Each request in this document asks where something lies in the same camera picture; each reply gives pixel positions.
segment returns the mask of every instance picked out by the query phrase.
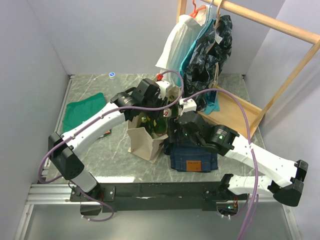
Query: wooden pole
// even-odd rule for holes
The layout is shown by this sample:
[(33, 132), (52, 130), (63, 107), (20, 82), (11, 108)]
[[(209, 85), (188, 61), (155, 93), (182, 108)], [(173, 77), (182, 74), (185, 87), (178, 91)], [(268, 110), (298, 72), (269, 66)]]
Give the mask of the wooden pole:
[(178, 11), (176, 13), (176, 22), (179, 22), (179, 16), (186, 14), (187, 0), (178, 0)]
[[(208, 4), (211, 3), (211, 0), (202, 0), (202, 1)], [(214, 0), (212, 4), (215, 6), (218, 6), (221, 1), (222, 0)], [(223, 1), (223, 3), (221, 4), (221, 8), (311, 44), (316, 44), (320, 40), (320, 35), (318, 34), (287, 24), (283, 21), (279, 21), (277, 19), (263, 15), (256, 11), (252, 11), (248, 8), (239, 6), (229, 1)]]
[(254, 129), (259, 125), (261, 119), (264, 117), (269, 108), (275, 103), (275, 101), (281, 96), (281, 94), (286, 90), (286, 88), (290, 85), (290, 83), (296, 78), (296, 76), (301, 72), (301, 70), (307, 65), (307, 63), (313, 58), (313, 56), (320, 49), (320, 40), (313, 45), (310, 50), (304, 55), (303, 59), (298, 63), (298, 65), (293, 69), (290, 75), (286, 78), (282, 86), (275, 93), (275, 95), (271, 98), (268, 104), (262, 109), (262, 111), (258, 114), (256, 119), (250, 126), (250, 129)]

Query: white bracket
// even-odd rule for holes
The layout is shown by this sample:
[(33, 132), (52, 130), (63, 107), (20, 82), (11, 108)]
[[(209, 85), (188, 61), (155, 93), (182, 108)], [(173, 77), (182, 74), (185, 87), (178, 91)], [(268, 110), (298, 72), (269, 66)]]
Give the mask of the white bracket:
[(172, 84), (168, 81), (161, 80), (157, 81), (156, 84), (160, 87), (160, 97), (164, 99), (170, 89), (172, 89)]
[(185, 98), (182, 98), (179, 100), (179, 105), (182, 106), (182, 112), (180, 115), (189, 112), (189, 111), (196, 111), (197, 110), (197, 104), (192, 99), (189, 99), (188, 101), (184, 101)]

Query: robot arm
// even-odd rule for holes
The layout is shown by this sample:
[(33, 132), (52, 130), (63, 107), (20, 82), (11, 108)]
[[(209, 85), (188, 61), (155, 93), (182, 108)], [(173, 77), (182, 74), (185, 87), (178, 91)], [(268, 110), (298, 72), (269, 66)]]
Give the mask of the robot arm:
[[(64, 179), (75, 183), (90, 197), (98, 198), (100, 185), (86, 170), (78, 156), (108, 130), (127, 120), (132, 121), (133, 117), (139, 115), (141, 110), (126, 109), (114, 111), (106, 116), (103, 116), (103, 114), (119, 107), (161, 107), (166, 103), (165, 95), (171, 87), (172, 85), (167, 81), (162, 80), (156, 83), (146, 78), (139, 83), (138, 87), (118, 93), (102, 110), (75, 129), (65, 132), (62, 136), (59, 136), (56, 132), (51, 134), (49, 137), (49, 149), (52, 149), (63, 140), (70, 137), (72, 139), (57, 148), (50, 156), (50, 160)], [(146, 114), (156, 118), (163, 115), (163, 111), (147, 112)]]
[[(187, 111), (178, 120), (182, 132), (196, 145), (212, 153), (240, 161), (254, 168), (251, 149), (254, 149), (259, 172), (257, 194), (273, 196), (278, 202), (295, 207), (298, 205), (304, 186), (308, 164), (281, 158), (255, 145), (225, 125), (211, 125), (195, 111)], [(254, 176), (227, 174), (227, 189), (235, 195), (252, 194)]]

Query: black mounting plate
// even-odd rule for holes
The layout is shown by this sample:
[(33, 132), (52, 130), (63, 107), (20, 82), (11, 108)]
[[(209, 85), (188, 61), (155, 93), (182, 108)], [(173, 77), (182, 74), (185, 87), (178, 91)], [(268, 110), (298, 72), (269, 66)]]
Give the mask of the black mounting plate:
[[(159, 182), (159, 183), (100, 183), (103, 201), (117, 211), (202, 209), (216, 211), (216, 202), (234, 200), (234, 194), (221, 194), (220, 181)], [(73, 190), (71, 202), (88, 202)], [(248, 195), (237, 196), (246, 200)], [(107, 207), (102, 212), (109, 212)]]

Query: bottle cap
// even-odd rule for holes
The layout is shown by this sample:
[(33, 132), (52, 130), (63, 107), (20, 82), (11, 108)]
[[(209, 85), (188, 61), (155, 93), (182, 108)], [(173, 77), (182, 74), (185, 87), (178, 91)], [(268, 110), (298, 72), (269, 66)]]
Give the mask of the bottle cap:
[(116, 77), (116, 74), (112, 71), (109, 73), (109, 78), (114, 79)]

